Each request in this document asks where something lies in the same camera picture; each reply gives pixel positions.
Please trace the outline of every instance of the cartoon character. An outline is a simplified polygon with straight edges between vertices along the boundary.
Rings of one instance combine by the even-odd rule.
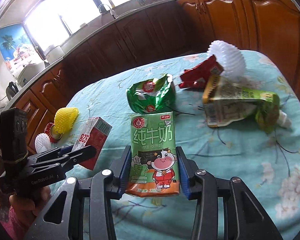
[[[152,179],[158,188],[168,188],[175,176],[172,166],[177,161],[177,156],[172,154],[170,149],[167,151],[162,150],[159,154],[154,153],[154,155],[156,159],[147,162],[155,169]]]
[[[133,166],[134,164],[141,164],[141,159],[139,156],[135,155],[132,159],[131,159],[131,166]]]

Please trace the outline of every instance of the tablecloth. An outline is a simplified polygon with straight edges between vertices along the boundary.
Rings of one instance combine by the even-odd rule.
[[[207,127],[202,109],[202,91],[179,89],[175,118],[176,146],[215,177],[240,177],[263,205],[285,240],[300,230],[300,102],[275,64],[265,55],[241,51],[247,69],[240,83],[278,93],[282,110],[292,121],[290,129],[276,128],[271,134],[261,131],[253,120],[242,120],[222,128]],[[130,117],[136,115],[127,102],[126,89],[133,83],[165,73],[180,82],[179,74],[202,62],[206,53],[177,57],[127,70],[100,80],[79,91],[67,106],[79,108],[74,127],[56,146],[74,144],[80,125],[88,117],[100,116],[112,130],[93,171],[76,165],[67,176],[88,178],[119,158],[130,144]],[[52,192],[60,186],[51,186]],[[117,239],[189,239],[196,201],[183,194],[172,197],[139,198],[124,194],[112,201]],[[218,238],[223,239],[223,208],[219,201]],[[88,225],[85,215],[85,236]]]

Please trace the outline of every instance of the palm tree poster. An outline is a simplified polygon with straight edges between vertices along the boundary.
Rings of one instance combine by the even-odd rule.
[[[37,54],[22,24],[14,24],[0,29],[0,51],[9,69],[23,60],[31,58],[31,55]]]

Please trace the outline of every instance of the pink clothing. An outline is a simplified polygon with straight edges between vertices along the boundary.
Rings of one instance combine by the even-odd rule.
[[[8,222],[1,221],[1,224],[13,240],[22,240],[28,230],[28,228],[17,219],[12,207],[9,209]]]

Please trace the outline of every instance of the green snack bag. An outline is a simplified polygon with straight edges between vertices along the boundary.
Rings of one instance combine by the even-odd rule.
[[[139,197],[180,193],[173,112],[131,117],[131,169],[126,193]]]
[[[131,85],[127,99],[132,111],[139,114],[156,113],[176,100],[172,75],[148,79]]]
[[[271,132],[279,118],[279,96],[211,75],[202,97],[209,127],[220,127],[255,114],[261,130]]]

